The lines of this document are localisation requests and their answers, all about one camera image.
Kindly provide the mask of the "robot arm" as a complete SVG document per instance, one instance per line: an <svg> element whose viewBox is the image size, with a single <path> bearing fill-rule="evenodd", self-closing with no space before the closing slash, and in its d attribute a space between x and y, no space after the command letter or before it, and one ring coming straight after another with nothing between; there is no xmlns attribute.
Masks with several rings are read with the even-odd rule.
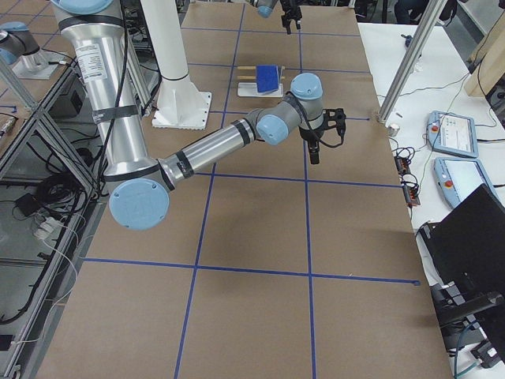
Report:
<svg viewBox="0 0 505 379"><path fill-rule="evenodd" d="M291 23L294 25L298 31L301 30L301 7L300 2L296 0L248 0L247 3L257 9L257 12L263 18L268 18L271 16L277 3L281 4L283 14L281 15L282 26L286 29L286 33L290 35Z"/></svg>
<svg viewBox="0 0 505 379"><path fill-rule="evenodd" d="M312 137L324 130L321 81L314 73L301 73L275 106L205 133L211 94L198 90L190 78L176 5L144 1L161 76L148 132L127 79L129 39L121 3L55 1L52 7L61 34L75 50L103 141L110 214L125 228L147 230L161 223L179 182L254 141L277 145L294 130Z"/></svg>

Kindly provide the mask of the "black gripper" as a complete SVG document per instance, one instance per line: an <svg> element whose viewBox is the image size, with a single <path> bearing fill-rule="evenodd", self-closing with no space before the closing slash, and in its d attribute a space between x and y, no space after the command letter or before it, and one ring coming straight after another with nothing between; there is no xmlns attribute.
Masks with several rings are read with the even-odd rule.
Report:
<svg viewBox="0 0 505 379"><path fill-rule="evenodd" d="M281 7L283 11L282 19L284 20L284 28L288 35L292 34L291 23L295 21L297 30L301 30L302 13L300 8L300 1L298 0L281 0Z"/></svg>
<svg viewBox="0 0 505 379"><path fill-rule="evenodd" d="M308 143L309 160L311 164L320 163L320 138L322 137L322 128L304 129L299 128L301 138Z"/></svg>

